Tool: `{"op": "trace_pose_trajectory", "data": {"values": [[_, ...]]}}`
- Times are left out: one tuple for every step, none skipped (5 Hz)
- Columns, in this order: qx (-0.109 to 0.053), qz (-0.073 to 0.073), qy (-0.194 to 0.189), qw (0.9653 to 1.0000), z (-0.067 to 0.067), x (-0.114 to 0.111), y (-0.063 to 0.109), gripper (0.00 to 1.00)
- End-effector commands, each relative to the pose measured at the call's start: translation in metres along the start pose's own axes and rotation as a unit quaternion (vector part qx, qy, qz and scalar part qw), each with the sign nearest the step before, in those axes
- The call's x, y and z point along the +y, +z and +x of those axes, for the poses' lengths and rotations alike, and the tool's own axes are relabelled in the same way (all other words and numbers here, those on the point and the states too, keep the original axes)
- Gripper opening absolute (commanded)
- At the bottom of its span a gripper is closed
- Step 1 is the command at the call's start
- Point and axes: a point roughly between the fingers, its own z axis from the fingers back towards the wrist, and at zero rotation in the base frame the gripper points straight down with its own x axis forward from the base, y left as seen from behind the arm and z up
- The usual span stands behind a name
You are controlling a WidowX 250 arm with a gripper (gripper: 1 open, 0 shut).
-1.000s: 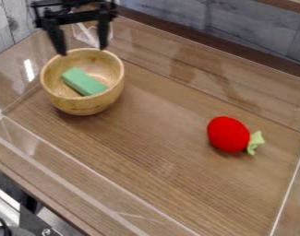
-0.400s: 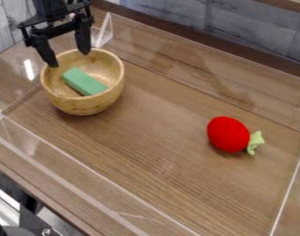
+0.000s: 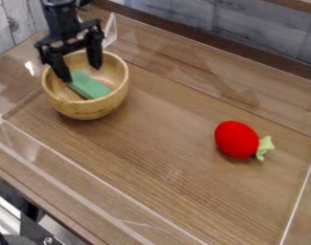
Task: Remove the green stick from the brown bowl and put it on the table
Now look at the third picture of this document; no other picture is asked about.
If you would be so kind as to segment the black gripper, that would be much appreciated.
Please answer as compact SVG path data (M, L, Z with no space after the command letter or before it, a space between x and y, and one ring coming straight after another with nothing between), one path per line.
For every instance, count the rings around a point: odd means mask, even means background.
M89 65L103 65L103 40L105 38L99 18L77 20L76 0L40 0L47 20L48 35L35 43L41 62L65 82L72 81L64 55L84 48Z

